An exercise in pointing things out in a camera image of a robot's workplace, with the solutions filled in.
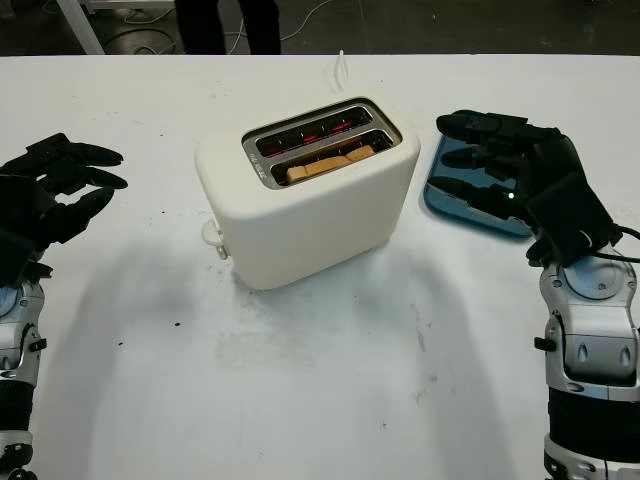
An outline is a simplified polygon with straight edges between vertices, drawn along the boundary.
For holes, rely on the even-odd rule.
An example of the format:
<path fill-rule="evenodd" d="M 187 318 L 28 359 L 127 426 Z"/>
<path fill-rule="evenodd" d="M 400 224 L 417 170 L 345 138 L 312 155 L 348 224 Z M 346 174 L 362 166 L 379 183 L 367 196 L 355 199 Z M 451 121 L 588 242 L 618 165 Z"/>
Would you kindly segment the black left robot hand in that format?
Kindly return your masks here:
<path fill-rule="evenodd" d="M 62 133 L 28 146 L 1 166 L 1 227 L 31 242 L 38 255 L 69 241 L 127 187 L 107 170 L 122 162 L 114 150 Z"/>

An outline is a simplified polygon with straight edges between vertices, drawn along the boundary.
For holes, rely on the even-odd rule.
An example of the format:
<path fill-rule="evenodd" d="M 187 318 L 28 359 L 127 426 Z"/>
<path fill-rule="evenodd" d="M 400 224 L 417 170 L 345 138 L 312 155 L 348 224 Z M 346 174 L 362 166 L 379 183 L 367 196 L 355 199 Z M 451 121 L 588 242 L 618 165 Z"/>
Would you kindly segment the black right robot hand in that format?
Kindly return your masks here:
<path fill-rule="evenodd" d="M 530 202 L 565 177 L 584 175 L 569 138 L 524 117 L 458 110 L 436 120 L 442 139 L 425 185 L 425 201 L 460 219 L 517 222 L 535 230 Z"/>

